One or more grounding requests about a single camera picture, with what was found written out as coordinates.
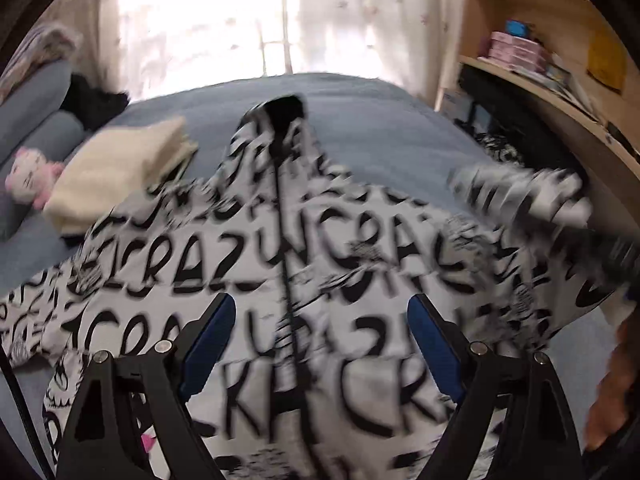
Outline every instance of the plush toy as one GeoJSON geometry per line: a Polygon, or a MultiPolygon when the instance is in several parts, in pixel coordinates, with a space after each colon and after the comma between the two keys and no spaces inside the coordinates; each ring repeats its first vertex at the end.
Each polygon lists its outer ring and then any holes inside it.
{"type": "Polygon", "coordinates": [[[20,148],[4,186],[17,203],[33,202],[34,208],[42,209],[64,169],[60,162],[47,162],[40,150],[20,148]]]}

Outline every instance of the pink box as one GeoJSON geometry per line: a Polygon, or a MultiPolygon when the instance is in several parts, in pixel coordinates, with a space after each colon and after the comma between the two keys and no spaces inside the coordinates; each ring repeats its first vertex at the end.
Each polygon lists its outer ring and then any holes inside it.
{"type": "Polygon", "coordinates": [[[509,56],[518,56],[522,59],[527,59],[533,63],[544,63],[548,57],[548,53],[544,48],[542,49],[542,52],[538,54],[537,52],[532,52],[531,50],[526,50],[519,46],[503,43],[497,40],[492,41],[491,48],[492,50],[503,52],[509,56]]]}
{"type": "Polygon", "coordinates": [[[493,47],[489,51],[489,57],[493,59],[499,59],[500,61],[504,61],[505,63],[510,63],[513,58],[513,54],[507,52],[506,50],[498,49],[493,47]]]}
{"type": "Polygon", "coordinates": [[[503,50],[492,48],[489,51],[489,58],[497,59],[501,62],[507,63],[508,65],[518,65],[533,72],[544,72],[546,69],[545,61],[540,56],[538,56],[537,60],[532,61],[530,59],[516,56],[515,54],[508,54],[503,50]]]}
{"type": "Polygon", "coordinates": [[[502,43],[510,44],[513,46],[517,46],[519,48],[523,48],[524,50],[529,50],[530,52],[536,53],[539,56],[543,55],[545,48],[531,40],[524,40],[523,38],[518,38],[516,36],[512,36],[511,34],[507,34],[504,32],[492,32],[491,39],[495,41],[501,41],[502,43]]]}

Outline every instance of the white curtain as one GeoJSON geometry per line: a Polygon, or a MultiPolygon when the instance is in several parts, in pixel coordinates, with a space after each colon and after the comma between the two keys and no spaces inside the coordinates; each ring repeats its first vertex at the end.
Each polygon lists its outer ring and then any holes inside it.
{"type": "Polygon", "coordinates": [[[134,100],[295,72],[379,77],[433,105],[464,0],[102,0],[100,52],[134,100]]]}

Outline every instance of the blue bedsheet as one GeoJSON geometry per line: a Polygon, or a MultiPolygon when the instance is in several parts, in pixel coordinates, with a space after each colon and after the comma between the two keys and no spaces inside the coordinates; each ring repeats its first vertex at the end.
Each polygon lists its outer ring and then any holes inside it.
{"type": "MultiPolygon", "coordinates": [[[[358,181],[383,184],[459,211],[446,189],[449,171],[489,161],[464,132],[402,89],[379,80],[335,74],[286,75],[195,89],[133,104],[110,124],[143,126],[183,115],[187,134],[200,146],[185,177],[207,178],[216,171],[242,115],[255,104],[292,93],[306,101],[310,123],[328,155],[349,167],[358,181]]],[[[44,218],[33,214],[16,235],[0,244],[0,254],[1,296],[72,251],[44,218]]],[[[599,355],[608,351],[605,348],[599,355]]],[[[599,373],[588,374],[593,387],[599,379],[591,376],[599,373]]],[[[40,401],[50,374],[32,370],[28,377],[21,375],[41,429],[40,401]]],[[[577,414],[584,418],[585,411],[580,405],[577,414]]],[[[0,413],[20,448],[28,450],[35,463],[3,381],[0,413]]]]}

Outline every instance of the black fabric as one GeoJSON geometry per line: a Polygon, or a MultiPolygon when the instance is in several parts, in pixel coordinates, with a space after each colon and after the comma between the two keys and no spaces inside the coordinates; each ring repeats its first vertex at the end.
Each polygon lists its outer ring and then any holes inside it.
{"type": "Polygon", "coordinates": [[[0,418],[0,463],[2,477],[12,480],[42,480],[20,452],[0,418]]]}
{"type": "Polygon", "coordinates": [[[533,170],[571,170],[585,187],[589,177],[575,155],[526,104],[526,92],[492,74],[465,65],[460,87],[487,110],[500,126],[501,134],[533,170]]]}
{"type": "Polygon", "coordinates": [[[128,105],[127,94],[112,94],[92,88],[83,75],[73,74],[60,109],[75,115],[85,130],[94,132],[121,114],[128,105]]]}
{"type": "Polygon", "coordinates": [[[496,121],[491,120],[487,132],[476,130],[476,107],[478,103],[473,102],[469,108],[469,115],[466,121],[454,120],[454,124],[468,133],[475,142],[482,146],[484,152],[496,162],[508,162],[519,168],[526,167],[522,154],[509,142],[509,133],[503,132],[502,127],[496,121]]]}
{"type": "Polygon", "coordinates": [[[65,235],[62,237],[62,241],[69,249],[82,245],[84,241],[84,235],[65,235]]]}

